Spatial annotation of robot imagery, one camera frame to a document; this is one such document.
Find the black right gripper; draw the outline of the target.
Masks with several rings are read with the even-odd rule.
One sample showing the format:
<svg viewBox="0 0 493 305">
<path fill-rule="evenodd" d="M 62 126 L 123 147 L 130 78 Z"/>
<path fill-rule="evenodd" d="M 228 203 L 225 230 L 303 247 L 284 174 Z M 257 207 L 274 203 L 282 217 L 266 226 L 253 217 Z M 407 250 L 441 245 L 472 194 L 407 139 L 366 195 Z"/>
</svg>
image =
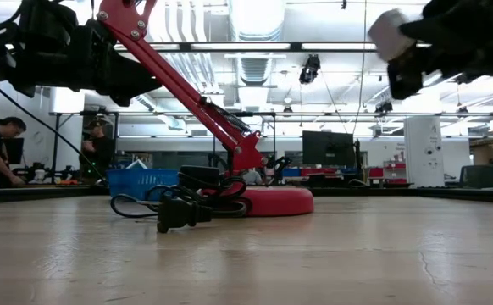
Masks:
<svg viewBox="0 0 493 305">
<path fill-rule="evenodd" d="M 428 42 L 469 59 L 460 69 L 468 77 L 493 76 L 493 0 L 430 0 L 423 18 L 399 26 L 413 40 Z M 390 60 L 387 75 L 391 96 L 404 100 L 423 87 L 430 50 L 412 45 Z"/>
</svg>

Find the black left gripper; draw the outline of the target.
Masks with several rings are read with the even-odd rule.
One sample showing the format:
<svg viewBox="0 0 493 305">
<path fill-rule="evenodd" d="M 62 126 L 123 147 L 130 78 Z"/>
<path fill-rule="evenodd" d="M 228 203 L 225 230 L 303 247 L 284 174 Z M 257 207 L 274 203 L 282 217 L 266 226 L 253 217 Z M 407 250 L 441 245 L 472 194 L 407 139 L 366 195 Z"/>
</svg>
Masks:
<svg viewBox="0 0 493 305">
<path fill-rule="evenodd" d="M 109 96 L 120 107 L 162 86 L 143 65 L 125 57 L 113 57 L 115 40 L 99 20 L 90 19 L 71 32 L 66 49 L 66 86 L 74 91 L 90 89 Z"/>
</svg>

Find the white charger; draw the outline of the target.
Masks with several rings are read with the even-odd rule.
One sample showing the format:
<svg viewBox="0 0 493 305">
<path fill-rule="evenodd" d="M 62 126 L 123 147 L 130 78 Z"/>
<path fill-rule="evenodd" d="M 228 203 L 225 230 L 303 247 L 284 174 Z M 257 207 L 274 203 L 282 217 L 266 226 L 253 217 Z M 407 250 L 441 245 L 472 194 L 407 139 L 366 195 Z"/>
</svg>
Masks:
<svg viewBox="0 0 493 305">
<path fill-rule="evenodd" d="M 382 13 L 368 30 L 368 37 L 376 46 L 379 57 L 385 61 L 403 55 L 416 41 L 405 36 L 400 26 L 408 22 L 400 9 L 392 9 Z"/>
</svg>

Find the grey mesh office chair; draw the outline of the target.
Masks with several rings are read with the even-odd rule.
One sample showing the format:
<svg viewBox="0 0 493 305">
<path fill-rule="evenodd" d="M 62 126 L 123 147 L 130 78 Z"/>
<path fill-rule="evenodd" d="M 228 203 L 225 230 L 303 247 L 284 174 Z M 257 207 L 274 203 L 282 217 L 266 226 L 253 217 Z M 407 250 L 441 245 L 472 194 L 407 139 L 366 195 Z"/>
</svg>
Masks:
<svg viewBox="0 0 493 305">
<path fill-rule="evenodd" d="M 493 188 L 493 164 L 463 166 L 459 184 L 462 188 Z"/>
</svg>

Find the red desk lamp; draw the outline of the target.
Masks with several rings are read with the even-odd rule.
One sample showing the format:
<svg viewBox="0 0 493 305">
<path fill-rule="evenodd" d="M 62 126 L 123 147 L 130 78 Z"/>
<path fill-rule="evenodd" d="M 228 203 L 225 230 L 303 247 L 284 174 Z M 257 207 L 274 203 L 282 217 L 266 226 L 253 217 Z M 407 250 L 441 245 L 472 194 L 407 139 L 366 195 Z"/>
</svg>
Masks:
<svg viewBox="0 0 493 305">
<path fill-rule="evenodd" d="M 242 178 L 246 169 L 262 168 L 267 159 L 256 149 L 259 132 L 252 132 L 232 114 L 207 101 L 144 37 L 150 13 L 157 0 L 146 0 L 138 13 L 135 0 L 102 0 L 97 19 L 140 61 L 222 144 L 228 153 L 228 172 L 220 173 L 218 186 L 192 190 L 181 186 L 154 186 L 146 200 L 119 194 L 111 198 L 128 200 L 149 208 L 158 220 L 158 230 L 193 227 L 214 218 L 292 216 L 314 210 L 313 194 L 300 187 L 251 186 Z"/>
</svg>

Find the white column with stickers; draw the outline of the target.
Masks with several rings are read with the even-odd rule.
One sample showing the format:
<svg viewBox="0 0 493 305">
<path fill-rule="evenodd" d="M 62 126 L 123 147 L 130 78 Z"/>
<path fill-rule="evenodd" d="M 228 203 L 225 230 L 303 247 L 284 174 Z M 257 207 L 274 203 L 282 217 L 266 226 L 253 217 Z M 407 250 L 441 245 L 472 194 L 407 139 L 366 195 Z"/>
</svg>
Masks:
<svg viewBox="0 0 493 305">
<path fill-rule="evenodd" d="M 444 186 L 440 118 L 413 116 L 404 121 L 407 181 L 414 188 Z"/>
</svg>

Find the blue plastic basket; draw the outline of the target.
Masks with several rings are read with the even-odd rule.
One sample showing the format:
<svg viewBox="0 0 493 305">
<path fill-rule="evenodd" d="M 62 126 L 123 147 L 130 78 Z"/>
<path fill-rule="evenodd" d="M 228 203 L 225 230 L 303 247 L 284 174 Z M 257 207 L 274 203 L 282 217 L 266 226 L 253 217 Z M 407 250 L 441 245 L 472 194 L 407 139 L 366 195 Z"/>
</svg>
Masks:
<svg viewBox="0 0 493 305">
<path fill-rule="evenodd" d="M 172 169 L 111 169 L 107 171 L 108 188 L 112 197 L 125 194 L 146 200 L 154 186 L 173 186 L 179 182 L 178 171 Z"/>
</svg>

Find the long ceiling light strip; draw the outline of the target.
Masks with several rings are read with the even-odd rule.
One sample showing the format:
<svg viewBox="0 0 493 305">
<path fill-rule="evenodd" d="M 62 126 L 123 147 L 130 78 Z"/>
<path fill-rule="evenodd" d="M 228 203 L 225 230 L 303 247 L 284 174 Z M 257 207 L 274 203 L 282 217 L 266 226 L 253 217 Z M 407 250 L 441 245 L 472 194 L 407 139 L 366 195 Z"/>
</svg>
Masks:
<svg viewBox="0 0 493 305">
<path fill-rule="evenodd" d="M 367 42 L 149 42 L 163 53 L 376 53 Z"/>
</svg>

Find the black power adapter block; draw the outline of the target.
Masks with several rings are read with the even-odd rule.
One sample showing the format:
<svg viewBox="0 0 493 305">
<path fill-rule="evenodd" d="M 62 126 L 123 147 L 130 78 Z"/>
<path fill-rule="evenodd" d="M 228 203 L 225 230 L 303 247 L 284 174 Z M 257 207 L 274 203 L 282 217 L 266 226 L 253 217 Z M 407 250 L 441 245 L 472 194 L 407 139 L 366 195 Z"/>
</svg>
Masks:
<svg viewBox="0 0 493 305">
<path fill-rule="evenodd" d="M 219 169 L 213 167 L 183 165 L 178 172 L 179 184 L 192 190 L 207 189 L 219 185 Z"/>
</svg>

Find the red storage shelf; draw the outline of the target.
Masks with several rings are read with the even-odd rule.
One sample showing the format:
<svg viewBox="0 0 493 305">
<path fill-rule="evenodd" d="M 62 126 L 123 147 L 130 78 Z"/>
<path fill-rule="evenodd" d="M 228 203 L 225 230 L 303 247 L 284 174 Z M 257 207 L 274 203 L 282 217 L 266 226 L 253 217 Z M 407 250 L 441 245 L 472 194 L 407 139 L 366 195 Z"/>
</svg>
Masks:
<svg viewBox="0 0 493 305">
<path fill-rule="evenodd" d="M 404 162 L 384 161 L 381 166 L 370 167 L 367 173 L 370 185 L 405 185 L 407 169 Z"/>
</svg>

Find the background workbench with equipment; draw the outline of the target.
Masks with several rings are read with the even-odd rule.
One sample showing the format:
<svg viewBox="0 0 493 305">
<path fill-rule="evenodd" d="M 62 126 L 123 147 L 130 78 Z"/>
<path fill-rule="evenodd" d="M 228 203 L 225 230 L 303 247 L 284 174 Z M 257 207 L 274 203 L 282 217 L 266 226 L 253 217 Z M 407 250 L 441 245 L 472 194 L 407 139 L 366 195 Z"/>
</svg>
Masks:
<svg viewBox="0 0 493 305">
<path fill-rule="evenodd" d="M 42 187 L 81 187 L 81 186 L 106 186 L 107 181 L 102 179 L 88 180 L 81 177 L 81 171 L 67 165 L 65 169 L 53 171 L 45 168 L 43 164 L 33 163 L 12 169 L 13 173 L 20 177 L 28 188 Z"/>
</svg>

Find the black computer monitor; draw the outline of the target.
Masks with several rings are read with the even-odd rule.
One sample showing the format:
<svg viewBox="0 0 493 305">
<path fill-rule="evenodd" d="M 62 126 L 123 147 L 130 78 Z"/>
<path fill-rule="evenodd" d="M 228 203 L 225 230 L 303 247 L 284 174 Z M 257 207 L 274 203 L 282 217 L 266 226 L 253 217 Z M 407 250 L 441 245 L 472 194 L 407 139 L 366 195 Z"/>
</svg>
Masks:
<svg viewBox="0 0 493 305">
<path fill-rule="evenodd" d="M 354 168 L 356 154 L 352 134 L 303 131 L 302 162 Z"/>
<path fill-rule="evenodd" d="M 24 153 L 24 138 L 4 139 L 3 143 L 6 147 L 8 162 L 10 164 L 21 164 Z"/>
</svg>

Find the red storage bin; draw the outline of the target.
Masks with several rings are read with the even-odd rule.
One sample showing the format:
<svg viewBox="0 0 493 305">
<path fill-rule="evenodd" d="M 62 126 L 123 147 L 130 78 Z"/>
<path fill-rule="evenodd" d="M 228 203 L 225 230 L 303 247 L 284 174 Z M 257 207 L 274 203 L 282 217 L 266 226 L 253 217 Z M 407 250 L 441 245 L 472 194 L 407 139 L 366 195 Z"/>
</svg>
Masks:
<svg viewBox="0 0 493 305">
<path fill-rule="evenodd" d="M 324 175 L 324 176 L 337 176 L 339 174 L 338 170 L 335 168 L 303 168 L 301 169 L 301 176 L 312 176 L 312 175 Z"/>
</svg>

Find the silver ventilation duct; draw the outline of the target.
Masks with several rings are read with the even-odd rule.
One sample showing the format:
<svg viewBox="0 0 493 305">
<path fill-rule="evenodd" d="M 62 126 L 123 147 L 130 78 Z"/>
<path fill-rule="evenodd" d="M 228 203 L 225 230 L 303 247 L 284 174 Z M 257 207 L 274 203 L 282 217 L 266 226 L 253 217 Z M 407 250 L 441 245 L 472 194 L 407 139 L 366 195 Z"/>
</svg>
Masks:
<svg viewBox="0 0 493 305">
<path fill-rule="evenodd" d="M 227 0 L 230 32 L 234 41 L 282 40 L 285 0 Z"/>
</svg>

